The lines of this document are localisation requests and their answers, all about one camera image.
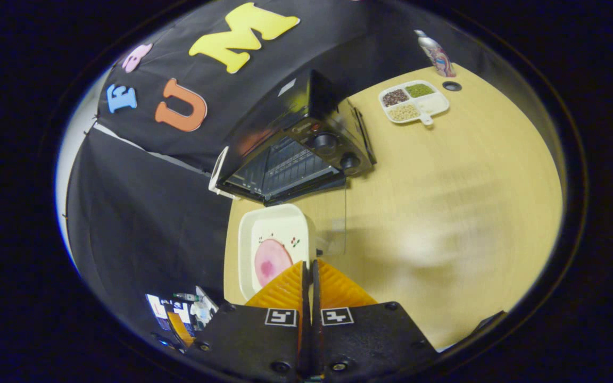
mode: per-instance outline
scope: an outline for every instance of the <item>tabletop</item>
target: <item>tabletop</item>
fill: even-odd
[[[424,68],[355,95],[377,158],[346,189],[296,204],[316,227],[323,260],[378,302],[398,301],[436,348],[466,337],[480,320],[509,310],[542,271],[562,215],[552,156],[508,98],[460,65],[457,76]],[[425,80],[449,102],[426,128],[396,124],[378,95]],[[460,91],[442,87],[446,80]],[[245,303],[238,286],[238,225],[263,206],[233,201],[224,258],[224,296]]]

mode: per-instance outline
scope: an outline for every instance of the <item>plate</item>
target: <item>plate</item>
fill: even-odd
[[[406,90],[406,87],[420,84],[430,87],[434,92],[428,95],[412,97],[408,93],[408,90]],[[383,100],[384,96],[389,92],[394,92],[395,90],[401,90],[401,92],[403,92],[403,94],[406,96],[407,100],[399,102],[398,104],[385,106]],[[380,92],[378,95],[378,100],[380,101],[380,106],[385,112],[385,115],[393,123],[409,123],[411,121],[420,120],[423,122],[423,124],[425,124],[425,126],[431,126],[431,124],[434,123],[431,116],[446,111],[449,107],[449,102],[446,96],[443,95],[440,90],[436,89],[434,85],[423,80],[404,82],[403,84],[396,85],[395,87],[382,90],[382,92]],[[406,119],[394,119],[392,114],[394,114],[394,111],[396,110],[406,110],[407,112],[411,114],[414,113],[416,115],[409,116]]]
[[[250,211],[238,228],[238,282],[245,299],[262,289],[255,271],[257,249],[264,240],[280,242],[292,259],[309,263],[309,224],[294,204],[281,204]]]

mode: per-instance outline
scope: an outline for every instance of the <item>foam letter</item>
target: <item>foam letter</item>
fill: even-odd
[[[207,103],[197,93],[192,92],[177,84],[175,78],[170,79],[162,92],[165,97],[174,96],[185,101],[193,107],[190,116],[184,116],[167,107],[166,102],[160,102],[155,110],[155,120],[159,123],[168,123],[182,131],[194,131],[202,124],[207,116]]]
[[[245,3],[226,15],[226,24],[231,32],[205,35],[197,39],[188,54],[202,53],[226,64],[226,72],[236,73],[250,59],[247,52],[234,53],[229,48],[262,48],[251,29],[262,34],[262,39],[272,40],[284,34],[299,23],[297,17],[284,16],[255,7],[254,3]]]
[[[131,106],[136,107],[136,91],[134,88],[119,87],[115,89],[115,84],[110,85],[105,92],[107,96],[107,109],[111,113],[115,113],[120,107]]]
[[[129,56],[122,61],[122,68],[124,68],[125,72],[131,73],[136,66],[141,62],[143,56],[145,56],[148,52],[153,48],[153,44],[148,45],[139,45],[136,49],[129,53]]]

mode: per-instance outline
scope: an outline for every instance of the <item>pink ham slice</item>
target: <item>pink ham slice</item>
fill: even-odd
[[[291,266],[292,258],[280,242],[267,239],[260,243],[255,256],[255,272],[262,287]]]

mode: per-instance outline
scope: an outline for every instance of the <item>toaster oven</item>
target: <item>toaster oven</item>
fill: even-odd
[[[290,76],[233,130],[210,187],[265,206],[345,184],[372,169],[363,116],[315,70]]]

